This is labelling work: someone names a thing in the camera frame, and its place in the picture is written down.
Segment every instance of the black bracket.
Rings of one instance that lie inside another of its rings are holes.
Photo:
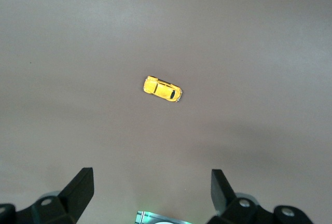
[[[277,206],[273,213],[248,198],[238,198],[222,170],[212,170],[211,198],[217,215],[207,224],[313,224],[292,206]]]
[[[43,197],[18,212],[13,204],[0,204],[0,224],[75,224],[93,194],[93,170],[83,168],[57,196]]]

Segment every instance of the gray tabletop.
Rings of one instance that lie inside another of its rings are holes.
[[[91,166],[79,223],[203,224],[222,169],[268,211],[330,223],[331,22],[332,0],[0,0],[1,202]]]

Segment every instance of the yellow toy car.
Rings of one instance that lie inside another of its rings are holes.
[[[178,102],[182,95],[181,88],[154,76],[145,79],[143,90],[171,102]]]

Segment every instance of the silver bolt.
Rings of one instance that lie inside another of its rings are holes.
[[[41,206],[46,206],[52,202],[52,199],[45,199],[41,202]]]
[[[250,207],[250,203],[246,199],[241,199],[239,203],[242,207]]]
[[[288,207],[284,207],[281,209],[281,212],[284,214],[284,215],[287,215],[289,217],[293,217],[295,216],[293,210],[289,209]]]

